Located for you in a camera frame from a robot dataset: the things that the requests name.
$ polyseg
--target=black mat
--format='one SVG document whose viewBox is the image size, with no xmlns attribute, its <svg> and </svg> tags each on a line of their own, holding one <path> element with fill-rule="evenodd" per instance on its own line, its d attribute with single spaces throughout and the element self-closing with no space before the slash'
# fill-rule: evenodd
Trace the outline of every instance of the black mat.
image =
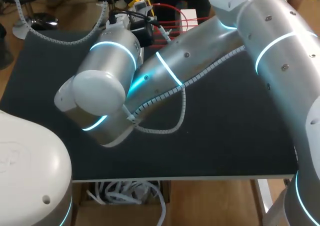
<svg viewBox="0 0 320 226">
<path fill-rule="evenodd" d="M 86 33 L 46 34 L 73 41 Z M 187 88 L 186 116 L 178 132 L 134 131 L 114 148 L 96 144 L 54 105 L 57 90 L 76 72 L 94 41 L 61 46 L 29 34 L 0 102 L 1 110 L 40 124 L 61 138 L 71 157 L 74 180 L 297 172 L 291 138 L 246 53 Z M 180 110 L 181 96 L 175 95 L 144 125 L 170 128 Z"/>
</svg>

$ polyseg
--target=white coiled cable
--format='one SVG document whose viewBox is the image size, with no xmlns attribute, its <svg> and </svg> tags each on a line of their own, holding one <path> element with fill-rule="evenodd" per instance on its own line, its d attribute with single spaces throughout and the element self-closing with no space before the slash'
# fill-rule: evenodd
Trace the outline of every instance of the white coiled cable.
<svg viewBox="0 0 320 226">
<path fill-rule="evenodd" d="M 186 89 L 185 88 L 183 88 L 181 90 L 181 96 L 182 96 L 181 114 L 180 114 L 179 121 L 175 127 L 171 128 L 171 129 L 166 129 L 166 130 L 157 130 L 157 129 L 144 128 L 144 127 L 137 125 L 137 126 L 135 126 L 135 128 L 143 133 L 155 134 L 155 135 L 168 135 L 168 134 L 172 134 L 175 131 L 177 131 L 181 127 L 181 125 L 183 124 L 184 119 L 185 119 L 185 115 L 186 115 L 187 97 L 186 97 Z"/>
<path fill-rule="evenodd" d="M 91 193 L 87 190 L 87 194 L 93 198 L 97 203 L 100 205 L 123 205 L 123 204 L 136 204 L 141 205 L 144 203 L 144 200 L 150 193 L 151 189 L 155 191 L 155 195 L 159 196 L 160 203 L 161 203 L 161 216 L 157 223 L 157 226 L 161 226 L 166 217 L 166 203 L 165 199 L 160 191 L 160 182 L 158 181 L 159 187 L 155 186 L 154 184 L 148 181 L 118 181 L 118 182 L 110 182 L 106 188 L 104 189 L 104 182 L 100 183 L 96 182 L 94 185 L 94 193 Z M 143 194 L 139 198 L 133 197 L 133 192 L 140 187 L 143 189 Z M 103 195 L 107 201 L 102 200 L 101 195 Z"/>
<path fill-rule="evenodd" d="M 188 81 L 186 81 L 184 84 L 182 84 L 181 86 L 175 87 L 149 101 L 147 101 L 146 103 L 144 103 L 143 105 L 141 105 L 134 113 L 133 116 L 135 118 L 138 118 L 139 115 L 146 110 L 147 108 L 149 108 L 150 106 L 152 106 L 153 104 L 160 102 L 162 100 L 164 100 L 165 98 L 176 94 L 177 92 L 182 92 L 182 111 L 181 111 L 181 116 L 180 116 L 180 120 L 178 122 L 178 124 L 169 130 L 156 130 L 156 129 L 148 129 L 148 128 L 144 128 L 141 127 L 139 125 L 135 126 L 135 129 L 137 129 L 138 131 L 144 132 L 144 133 L 149 133 L 149 134 L 172 134 L 175 131 L 177 131 L 182 123 L 183 120 L 185 118 L 185 113 L 186 113 L 186 92 L 185 92 L 185 88 L 188 87 L 189 85 L 195 83 L 196 81 L 198 81 L 199 79 L 201 79 L 203 76 L 205 76 L 207 73 L 209 73 L 211 70 L 215 69 L 217 66 L 221 65 L 223 62 L 225 62 L 226 60 L 230 59 L 231 57 L 245 51 L 246 48 L 245 46 L 241 46 L 236 48 L 235 50 L 231 51 L 230 53 L 226 54 L 225 56 L 223 56 L 222 58 L 218 59 L 217 61 L 215 61 L 214 63 L 212 63 L 210 66 L 208 66 L 207 68 L 205 68 L 202 72 L 200 72 L 199 74 L 197 74 L 196 76 L 194 76 L 193 78 L 189 79 Z"/>
<path fill-rule="evenodd" d="M 35 31 L 26 21 L 25 16 L 23 14 L 22 8 L 21 8 L 21 4 L 19 0 L 14 0 L 15 4 L 16 4 L 16 8 L 19 14 L 19 17 L 22 21 L 22 23 L 29 29 L 30 32 L 32 32 L 33 34 L 37 35 L 38 37 L 50 41 L 52 43 L 56 43 L 56 44 L 60 44 L 60 45 L 77 45 L 80 44 L 84 41 L 86 41 L 87 39 L 89 39 L 99 28 L 100 24 L 102 23 L 105 15 L 106 15 L 106 10 L 107 10 L 107 2 L 104 1 L 102 3 L 102 10 L 101 10 L 101 14 L 100 17 L 98 19 L 98 21 L 96 22 L 96 25 L 94 26 L 94 28 L 92 29 L 92 31 L 90 33 L 88 33 L 85 37 L 77 40 L 77 41 L 73 41 L 73 42 L 66 42 L 66 41 L 60 41 L 60 40 L 56 40 L 47 36 L 44 36 L 43 34 Z"/>
</svg>

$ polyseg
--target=screw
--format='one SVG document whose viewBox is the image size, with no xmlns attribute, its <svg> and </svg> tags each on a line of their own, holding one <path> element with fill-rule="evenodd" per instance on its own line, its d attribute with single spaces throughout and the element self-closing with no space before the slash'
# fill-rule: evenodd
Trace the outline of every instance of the screw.
<svg viewBox="0 0 320 226">
<path fill-rule="evenodd" d="M 272 16 L 271 15 L 269 15 L 268 17 L 265 18 L 265 21 L 267 21 L 267 22 L 270 21 L 270 20 L 272 20 Z"/>
<path fill-rule="evenodd" d="M 286 71 L 289 68 L 289 65 L 286 63 L 281 67 L 282 71 Z"/>
<path fill-rule="evenodd" d="M 318 118 L 315 118 L 314 120 L 312 120 L 311 121 L 311 125 L 315 125 L 315 124 L 317 124 L 317 123 L 319 123 L 319 119 Z"/>
</svg>

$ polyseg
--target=black chair base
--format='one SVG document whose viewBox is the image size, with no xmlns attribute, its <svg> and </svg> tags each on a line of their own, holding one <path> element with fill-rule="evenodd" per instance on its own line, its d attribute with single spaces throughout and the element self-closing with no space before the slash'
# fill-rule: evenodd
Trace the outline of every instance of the black chair base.
<svg viewBox="0 0 320 226">
<path fill-rule="evenodd" d="M 58 19 L 45 12 L 34 13 L 32 19 L 30 17 L 26 17 L 25 20 L 36 31 L 58 29 Z M 26 38 L 28 31 L 29 29 L 20 19 L 12 28 L 13 35 L 21 40 Z"/>
</svg>

